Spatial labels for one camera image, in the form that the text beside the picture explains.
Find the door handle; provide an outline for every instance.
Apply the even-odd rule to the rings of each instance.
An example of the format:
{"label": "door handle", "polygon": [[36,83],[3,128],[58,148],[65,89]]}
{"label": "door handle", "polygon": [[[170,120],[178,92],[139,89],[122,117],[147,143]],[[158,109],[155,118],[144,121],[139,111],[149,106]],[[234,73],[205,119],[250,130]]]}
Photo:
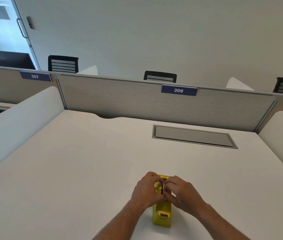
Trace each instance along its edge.
{"label": "door handle", "polygon": [[16,19],[16,22],[17,22],[17,25],[18,25],[19,30],[20,30],[20,32],[21,32],[21,35],[22,35],[25,39],[28,39],[28,37],[24,35],[24,32],[23,32],[22,27],[21,27],[21,24],[19,23],[20,21],[22,21],[20,18],[17,18],[17,19]]}

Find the glass door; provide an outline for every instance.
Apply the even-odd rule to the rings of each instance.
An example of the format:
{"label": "glass door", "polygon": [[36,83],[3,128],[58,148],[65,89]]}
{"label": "glass door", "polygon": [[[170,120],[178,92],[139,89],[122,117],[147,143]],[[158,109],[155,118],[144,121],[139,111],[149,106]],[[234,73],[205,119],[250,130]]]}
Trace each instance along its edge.
{"label": "glass door", "polygon": [[28,53],[40,69],[14,0],[0,0],[0,51]]}

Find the white desk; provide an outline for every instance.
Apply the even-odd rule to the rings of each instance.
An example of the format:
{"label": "white desk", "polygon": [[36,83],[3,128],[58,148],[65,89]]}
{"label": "white desk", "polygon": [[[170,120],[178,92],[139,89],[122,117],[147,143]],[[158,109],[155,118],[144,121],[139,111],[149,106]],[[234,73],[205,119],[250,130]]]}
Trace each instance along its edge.
{"label": "white desk", "polygon": [[[152,138],[153,125],[229,133],[239,149]],[[283,164],[257,134],[65,110],[0,164],[0,239],[91,239],[147,172],[190,181],[252,239],[283,239]],[[171,229],[140,218],[133,239],[211,239],[173,208]]]}

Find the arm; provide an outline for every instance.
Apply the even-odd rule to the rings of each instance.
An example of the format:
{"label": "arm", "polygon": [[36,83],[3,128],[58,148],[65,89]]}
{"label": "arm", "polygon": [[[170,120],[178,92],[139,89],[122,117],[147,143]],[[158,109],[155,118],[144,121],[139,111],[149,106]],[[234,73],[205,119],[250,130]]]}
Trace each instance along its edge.
{"label": "arm", "polygon": [[155,191],[155,183],[164,181],[154,172],[148,172],[136,185],[131,199],[124,208],[93,238],[93,240],[129,240],[144,211],[164,200]]}
{"label": "arm", "polygon": [[249,240],[207,204],[191,183],[180,177],[173,176],[166,180],[164,196],[174,206],[197,218],[214,240]]}

